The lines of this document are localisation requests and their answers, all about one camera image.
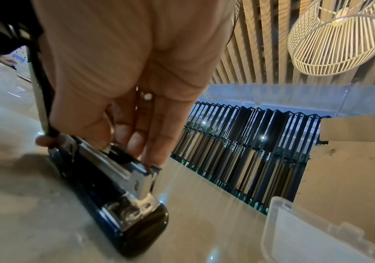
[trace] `plastic box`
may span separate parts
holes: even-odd
[[[375,263],[375,245],[348,223],[336,226],[274,197],[261,241],[267,263]]]

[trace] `clear plastic container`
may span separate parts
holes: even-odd
[[[261,249],[267,263],[375,263],[375,245],[280,197],[271,200]]]

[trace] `wooden slat ceiling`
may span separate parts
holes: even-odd
[[[334,76],[307,76],[293,67],[287,50],[288,34],[310,3],[311,0],[243,0],[233,37],[210,84],[374,85],[375,57]],[[335,1],[324,0],[323,4],[334,6]]]

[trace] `wire lamp shade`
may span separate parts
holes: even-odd
[[[290,31],[288,51],[307,75],[335,75],[375,55],[375,0],[314,0]]]

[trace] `plastic lid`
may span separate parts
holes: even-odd
[[[269,263],[375,263],[375,245],[363,236],[364,231],[351,224],[336,226],[274,197],[261,249]]]

